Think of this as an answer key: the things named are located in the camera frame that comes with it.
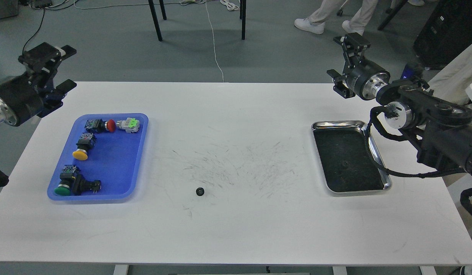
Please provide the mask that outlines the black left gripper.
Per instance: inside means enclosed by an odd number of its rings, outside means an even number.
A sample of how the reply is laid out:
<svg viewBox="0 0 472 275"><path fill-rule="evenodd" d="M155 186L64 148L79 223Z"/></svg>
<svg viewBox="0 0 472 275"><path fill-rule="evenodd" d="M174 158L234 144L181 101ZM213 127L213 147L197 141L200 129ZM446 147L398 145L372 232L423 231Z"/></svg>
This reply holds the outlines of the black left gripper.
<svg viewBox="0 0 472 275"><path fill-rule="evenodd" d="M77 50L69 45L55 47L47 42L23 52L18 61L25 66L26 77L8 77L0 81L0 124L18 127L38 113L44 118L61 108L63 99L77 83L67 79L53 87L52 80L62 61L75 54ZM47 87L39 89L39 94L33 88L46 84Z"/></svg>

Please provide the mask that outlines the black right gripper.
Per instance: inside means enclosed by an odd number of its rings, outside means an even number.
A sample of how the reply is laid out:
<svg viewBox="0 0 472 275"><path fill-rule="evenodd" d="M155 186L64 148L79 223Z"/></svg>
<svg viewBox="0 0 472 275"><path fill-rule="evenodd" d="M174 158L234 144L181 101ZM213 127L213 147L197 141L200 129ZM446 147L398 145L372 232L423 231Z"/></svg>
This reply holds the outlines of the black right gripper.
<svg viewBox="0 0 472 275"><path fill-rule="evenodd" d="M326 71L333 79L333 90L344 99L355 95L363 100L375 99L378 90L389 83L390 73L375 63L363 63L371 42L357 32L335 36L333 41L341 46L345 59L345 74Z"/></svg>

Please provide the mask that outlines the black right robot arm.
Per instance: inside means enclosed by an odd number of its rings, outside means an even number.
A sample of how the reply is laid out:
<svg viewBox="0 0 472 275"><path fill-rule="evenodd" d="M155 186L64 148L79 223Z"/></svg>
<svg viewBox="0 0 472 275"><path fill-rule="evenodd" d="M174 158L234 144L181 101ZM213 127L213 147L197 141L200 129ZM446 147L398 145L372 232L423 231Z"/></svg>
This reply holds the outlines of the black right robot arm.
<svg viewBox="0 0 472 275"><path fill-rule="evenodd" d="M359 96L375 99L379 106L369 113L364 130L369 158L370 128L393 141L408 141L417 150L417 162L433 172L407 174L390 170L379 162L373 164L388 175L404 178L436 178L457 173L472 176L472 110L433 96L422 73L390 81L390 73L365 57L371 45L359 33L333 38L344 54L342 73L327 70L334 91L344 99Z"/></svg>

